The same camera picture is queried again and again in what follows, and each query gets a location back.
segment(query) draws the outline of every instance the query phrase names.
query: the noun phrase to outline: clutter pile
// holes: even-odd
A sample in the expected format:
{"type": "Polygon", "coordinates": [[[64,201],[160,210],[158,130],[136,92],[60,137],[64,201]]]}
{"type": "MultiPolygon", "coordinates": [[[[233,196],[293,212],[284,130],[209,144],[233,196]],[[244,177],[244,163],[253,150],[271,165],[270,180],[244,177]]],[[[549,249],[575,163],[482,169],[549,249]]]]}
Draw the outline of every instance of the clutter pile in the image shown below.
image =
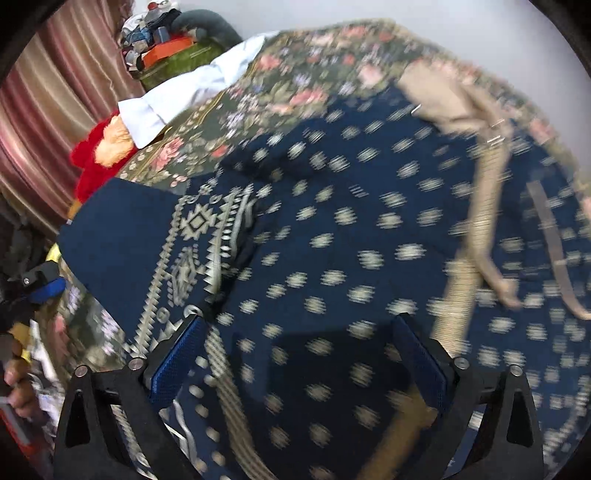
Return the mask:
{"type": "Polygon", "coordinates": [[[220,15],[209,10],[183,13],[164,0],[127,19],[120,45],[129,72],[151,90],[208,64],[241,41],[220,15]]]}

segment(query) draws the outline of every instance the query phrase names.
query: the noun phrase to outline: pink curtain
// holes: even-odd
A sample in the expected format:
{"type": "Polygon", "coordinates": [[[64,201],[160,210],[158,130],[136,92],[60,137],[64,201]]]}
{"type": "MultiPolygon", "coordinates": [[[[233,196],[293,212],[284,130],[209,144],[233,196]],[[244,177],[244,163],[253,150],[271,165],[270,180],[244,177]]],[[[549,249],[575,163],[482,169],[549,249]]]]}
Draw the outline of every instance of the pink curtain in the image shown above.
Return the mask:
{"type": "Polygon", "coordinates": [[[131,0],[69,0],[0,87],[0,190],[55,234],[80,171],[69,153],[119,100],[143,95],[115,41],[131,0]]]}

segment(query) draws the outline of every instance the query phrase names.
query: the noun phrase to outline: orange container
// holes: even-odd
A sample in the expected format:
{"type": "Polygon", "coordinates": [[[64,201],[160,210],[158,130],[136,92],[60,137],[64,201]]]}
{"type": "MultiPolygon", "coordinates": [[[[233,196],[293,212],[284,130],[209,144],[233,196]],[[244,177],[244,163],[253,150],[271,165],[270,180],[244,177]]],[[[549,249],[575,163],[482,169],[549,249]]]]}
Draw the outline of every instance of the orange container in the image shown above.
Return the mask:
{"type": "Polygon", "coordinates": [[[175,53],[189,48],[193,45],[193,39],[191,37],[181,37],[169,40],[158,45],[155,45],[146,55],[144,55],[144,67],[149,68],[159,60],[170,57],[175,53]]]}

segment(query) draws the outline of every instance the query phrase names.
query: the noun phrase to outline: metal screw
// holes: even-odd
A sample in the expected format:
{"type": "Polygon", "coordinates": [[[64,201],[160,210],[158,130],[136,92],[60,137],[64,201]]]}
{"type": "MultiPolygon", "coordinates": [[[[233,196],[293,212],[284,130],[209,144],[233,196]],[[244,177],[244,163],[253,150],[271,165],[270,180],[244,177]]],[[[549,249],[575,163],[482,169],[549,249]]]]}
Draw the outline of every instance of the metal screw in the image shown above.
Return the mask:
{"type": "Polygon", "coordinates": [[[81,365],[74,371],[74,375],[78,378],[84,377],[88,373],[88,367],[85,365],[81,365]]]}
{"type": "Polygon", "coordinates": [[[509,367],[509,372],[511,372],[511,374],[515,377],[520,377],[523,375],[523,369],[519,365],[511,365],[509,367]]]}
{"type": "Polygon", "coordinates": [[[144,366],[144,361],[141,358],[134,358],[128,364],[130,370],[139,370],[144,366]]]}
{"type": "Polygon", "coordinates": [[[468,370],[470,367],[470,362],[466,360],[464,357],[459,356],[453,361],[453,364],[458,367],[460,370],[468,370]]]}

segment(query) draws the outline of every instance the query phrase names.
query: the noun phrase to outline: green bag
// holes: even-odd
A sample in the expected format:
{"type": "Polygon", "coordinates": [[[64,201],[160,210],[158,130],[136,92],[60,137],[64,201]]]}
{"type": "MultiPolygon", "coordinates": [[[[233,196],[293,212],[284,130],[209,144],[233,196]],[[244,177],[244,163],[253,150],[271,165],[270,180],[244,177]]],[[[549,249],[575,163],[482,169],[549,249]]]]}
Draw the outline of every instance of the green bag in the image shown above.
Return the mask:
{"type": "Polygon", "coordinates": [[[145,90],[149,91],[166,80],[207,65],[224,51],[221,45],[210,38],[200,40],[191,47],[159,60],[145,69],[139,74],[139,81],[142,82],[145,90]]]}

